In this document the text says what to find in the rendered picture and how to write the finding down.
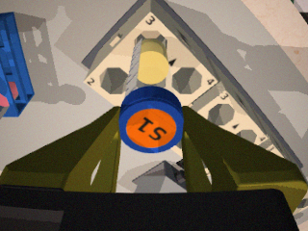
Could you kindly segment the blue sample tube rack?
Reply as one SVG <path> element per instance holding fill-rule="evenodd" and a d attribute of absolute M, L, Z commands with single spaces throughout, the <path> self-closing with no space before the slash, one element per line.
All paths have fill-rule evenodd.
<path fill-rule="evenodd" d="M 9 82 L 16 84 L 19 95 L 15 100 Z M 35 94 L 13 12 L 0 13 L 0 93 L 10 105 L 3 116 L 20 116 Z"/>

